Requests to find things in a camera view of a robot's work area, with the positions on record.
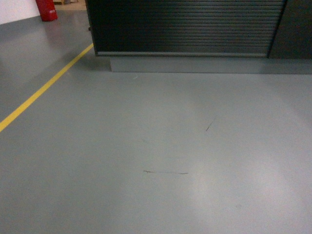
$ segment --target roller shutter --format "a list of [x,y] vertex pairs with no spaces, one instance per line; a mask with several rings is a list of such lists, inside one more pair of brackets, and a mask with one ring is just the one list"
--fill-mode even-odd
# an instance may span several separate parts
[[88,0],[100,55],[266,57],[284,0]]

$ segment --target gray baseboard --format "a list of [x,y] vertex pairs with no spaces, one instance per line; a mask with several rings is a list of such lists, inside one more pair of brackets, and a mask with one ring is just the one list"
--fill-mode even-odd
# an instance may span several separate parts
[[113,72],[312,74],[310,59],[110,57]]
[[13,40],[21,35],[32,33],[42,24],[40,16],[34,16],[27,19],[21,19],[14,22],[4,23],[0,25],[0,40]]

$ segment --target red fire extinguisher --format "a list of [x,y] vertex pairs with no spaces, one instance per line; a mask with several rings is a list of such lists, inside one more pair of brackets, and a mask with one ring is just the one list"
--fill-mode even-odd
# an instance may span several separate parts
[[42,21],[53,21],[58,18],[53,0],[36,0]]

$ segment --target black panel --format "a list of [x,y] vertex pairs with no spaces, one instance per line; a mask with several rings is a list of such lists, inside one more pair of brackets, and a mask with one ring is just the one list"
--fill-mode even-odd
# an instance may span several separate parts
[[284,0],[88,0],[101,52],[266,57]]
[[270,58],[312,59],[312,0],[288,0]]

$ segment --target white wall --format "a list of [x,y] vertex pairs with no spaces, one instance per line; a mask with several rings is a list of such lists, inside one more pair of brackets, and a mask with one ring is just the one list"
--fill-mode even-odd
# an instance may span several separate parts
[[0,0],[0,24],[39,16],[36,0]]

